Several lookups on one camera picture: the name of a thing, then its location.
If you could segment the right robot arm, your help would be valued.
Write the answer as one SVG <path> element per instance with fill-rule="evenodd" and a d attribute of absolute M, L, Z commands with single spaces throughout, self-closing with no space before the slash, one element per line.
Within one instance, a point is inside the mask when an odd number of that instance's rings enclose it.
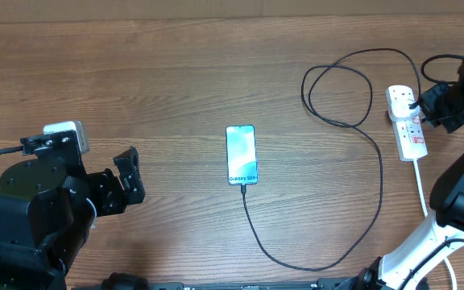
<path fill-rule="evenodd" d="M 456 81 L 435 81 L 410 108 L 452 133 L 464 125 L 464 54 Z M 438 178 L 425 220 L 391 253 L 377 258 L 341 289 L 420 289 L 440 262 L 464 247 L 464 153 Z"/>

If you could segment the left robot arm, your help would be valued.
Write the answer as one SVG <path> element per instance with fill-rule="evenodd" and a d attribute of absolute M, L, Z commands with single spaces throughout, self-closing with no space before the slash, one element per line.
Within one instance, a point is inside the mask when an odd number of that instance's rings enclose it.
<path fill-rule="evenodd" d="M 91 226 L 145 197 L 135 147 L 87 173 L 74 130 L 21 140 L 26 160 L 0 177 L 0 289 L 65 289 Z"/>

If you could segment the blue screen smartphone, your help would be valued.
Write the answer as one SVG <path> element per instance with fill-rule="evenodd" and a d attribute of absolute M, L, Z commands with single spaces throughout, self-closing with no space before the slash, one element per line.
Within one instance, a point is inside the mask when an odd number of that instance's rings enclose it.
<path fill-rule="evenodd" d="M 257 184 L 258 160 L 253 125 L 226 128 L 226 161 L 230 185 Z"/>

